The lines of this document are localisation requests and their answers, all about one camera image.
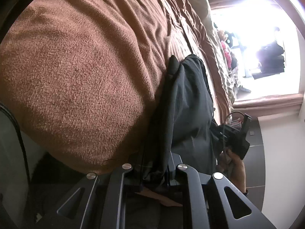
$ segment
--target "fleece blanket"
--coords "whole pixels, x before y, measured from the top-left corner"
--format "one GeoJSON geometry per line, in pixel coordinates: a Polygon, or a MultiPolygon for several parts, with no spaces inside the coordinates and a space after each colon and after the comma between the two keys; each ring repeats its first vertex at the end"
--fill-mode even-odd
{"type": "Polygon", "coordinates": [[[0,100],[52,156],[104,173],[139,149],[170,56],[191,53],[221,122],[228,101],[187,0],[34,0],[0,45],[0,100]]]}

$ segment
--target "hand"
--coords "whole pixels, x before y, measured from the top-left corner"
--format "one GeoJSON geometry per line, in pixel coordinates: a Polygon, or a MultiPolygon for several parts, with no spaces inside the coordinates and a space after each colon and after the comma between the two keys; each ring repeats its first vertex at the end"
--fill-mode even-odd
{"type": "MultiPolygon", "coordinates": [[[[234,164],[230,181],[233,183],[242,193],[246,192],[246,171],[245,171],[245,164],[240,159],[238,155],[233,153],[229,148],[225,148],[225,151],[229,158],[231,158],[232,163],[234,164]]],[[[224,172],[228,169],[228,161],[225,157],[225,154],[222,152],[219,156],[219,161],[216,169],[220,172],[224,172]]]]}

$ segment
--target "bedspread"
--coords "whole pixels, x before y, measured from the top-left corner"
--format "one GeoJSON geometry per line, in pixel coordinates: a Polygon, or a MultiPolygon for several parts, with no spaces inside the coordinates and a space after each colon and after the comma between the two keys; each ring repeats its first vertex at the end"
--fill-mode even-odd
{"type": "Polygon", "coordinates": [[[0,100],[55,158],[104,173],[139,149],[170,56],[190,53],[222,121],[215,56],[187,0],[34,0],[0,45],[0,100]]]}

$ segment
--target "person's arm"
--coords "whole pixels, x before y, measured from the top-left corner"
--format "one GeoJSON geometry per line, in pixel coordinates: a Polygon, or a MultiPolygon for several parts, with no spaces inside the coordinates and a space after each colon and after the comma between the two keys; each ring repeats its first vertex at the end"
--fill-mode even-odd
{"type": "MultiPolygon", "coordinates": [[[[245,164],[244,162],[240,159],[238,155],[233,153],[229,148],[225,149],[228,157],[232,159],[232,162],[234,164],[231,176],[229,180],[231,183],[233,183],[243,194],[247,195],[247,190],[246,190],[246,171],[245,171],[245,164]]],[[[224,172],[228,168],[227,161],[225,159],[224,153],[222,153],[219,157],[219,162],[216,166],[216,169],[219,172],[224,172]]]]}

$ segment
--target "gray panel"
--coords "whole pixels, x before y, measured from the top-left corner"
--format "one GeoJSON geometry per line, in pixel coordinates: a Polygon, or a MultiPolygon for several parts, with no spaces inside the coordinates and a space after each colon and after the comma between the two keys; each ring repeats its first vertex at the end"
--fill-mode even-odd
{"type": "Polygon", "coordinates": [[[257,119],[250,122],[246,140],[250,143],[251,146],[263,144],[262,133],[260,131],[260,123],[257,119]]]}
{"type": "Polygon", "coordinates": [[[263,208],[265,194],[265,186],[248,188],[248,199],[255,205],[260,211],[263,208]]]}
{"type": "Polygon", "coordinates": [[[245,158],[246,185],[256,187],[265,185],[265,153],[263,145],[250,146],[245,158]]]}

